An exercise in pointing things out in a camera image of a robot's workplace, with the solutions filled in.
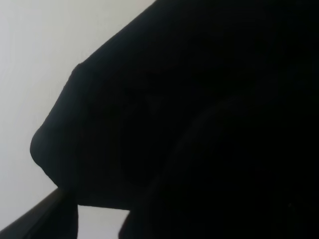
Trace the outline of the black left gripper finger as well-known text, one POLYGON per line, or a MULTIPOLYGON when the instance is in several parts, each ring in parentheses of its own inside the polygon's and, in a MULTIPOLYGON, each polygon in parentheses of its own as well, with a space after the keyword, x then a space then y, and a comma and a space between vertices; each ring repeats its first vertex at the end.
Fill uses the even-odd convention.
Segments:
POLYGON ((1 239, 76 239, 78 205, 71 192, 54 190, 0 231, 1 239))

